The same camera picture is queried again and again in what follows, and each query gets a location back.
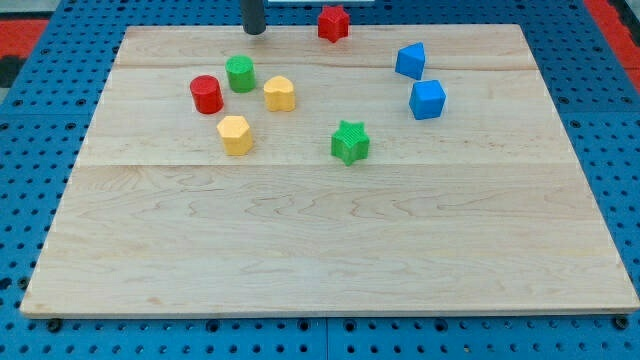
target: blue block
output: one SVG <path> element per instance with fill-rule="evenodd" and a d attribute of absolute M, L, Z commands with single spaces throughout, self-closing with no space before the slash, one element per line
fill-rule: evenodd
<path fill-rule="evenodd" d="M 413 84 L 409 107 L 416 120 L 436 118 L 442 115 L 446 98 L 440 81 L 420 81 Z"/>
<path fill-rule="evenodd" d="M 396 72 L 416 80 L 422 79 L 422 70 L 427 57 L 424 54 L 424 45 L 416 43 L 398 51 L 396 59 Z"/>

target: yellow hexagonal block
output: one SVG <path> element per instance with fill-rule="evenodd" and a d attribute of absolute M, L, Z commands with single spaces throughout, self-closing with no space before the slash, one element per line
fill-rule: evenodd
<path fill-rule="evenodd" d="M 246 155 L 253 147 L 251 128 L 244 116 L 225 116 L 217 128 L 227 155 Z"/>
<path fill-rule="evenodd" d="M 292 111 L 296 108 L 293 83 L 284 76 L 276 76 L 264 84 L 264 103 L 269 111 Z"/>

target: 3d printed block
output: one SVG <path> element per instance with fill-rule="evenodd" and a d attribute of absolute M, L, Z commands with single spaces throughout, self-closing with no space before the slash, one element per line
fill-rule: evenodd
<path fill-rule="evenodd" d="M 447 95 L 438 80 L 420 81 L 413 84 L 409 107 L 416 120 L 439 117 Z"/>
<path fill-rule="evenodd" d="M 318 37 L 336 42 L 349 36 L 349 14 L 342 5 L 323 6 L 318 16 Z"/>
<path fill-rule="evenodd" d="M 264 84 L 264 103 L 269 111 L 292 111 L 296 108 L 293 83 L 284 76 L 276 76 Z"/>
<path fill-rule="evenodd" d="M 189 85 L 196 109 L 203 114 L 217 113 L 224 105 L 218 79 L 210 75 L 200 75 Z"/>
<path fill-rule="evenodd" d="M 424 45 L 416 43 L 398 51 L 396 72 L 416 80 L 422 79 L 422 71 L 427 61 Z"/>
<path fill-rule="evenodd" d="M 350 166 L 354 161 L 369 156 L 369 136 L 364 123 L 340 121 L 340 128 L 331 137 L 331 155 L 339 157 Z"/>
<path fill-rule="evenodd" d="M 225 116 L 217 128 L 227 155 L 246 155 L 253 147 L 251 128 L 244 116 Z"/>
<path fill-rule="evenodd" d="M 225 66 L 231 90 L 246 93 L 256 87 L 256 74 L 253 61 L 245 55 L 232 56 Z"/>

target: black pole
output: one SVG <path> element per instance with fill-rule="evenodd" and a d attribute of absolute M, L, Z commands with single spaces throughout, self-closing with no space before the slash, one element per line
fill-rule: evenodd
<path fill-rule="evenodd" d="M 267 29 L 262 0 L 240 0 L 242 27 L 250 35 L 262 34 Z"/>

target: blue perforated surface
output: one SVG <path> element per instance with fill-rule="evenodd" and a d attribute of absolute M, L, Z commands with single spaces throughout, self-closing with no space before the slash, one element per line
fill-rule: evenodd
<path fill-rule="evenodd" d="M 312 24 L 319 11 L 272 7 L 268 22 Z M 377 0 L 348 11 L 355 24 L 521 24 L 638 288 L 640 98 L 581 2 Z M 637 314 L 61 324 L 23 318 L 22 288 L 126 26 L 239 21 L 237 3 L 225 0 L 60 5 L 0 107 L 0 358 L 640 358 Z"/>

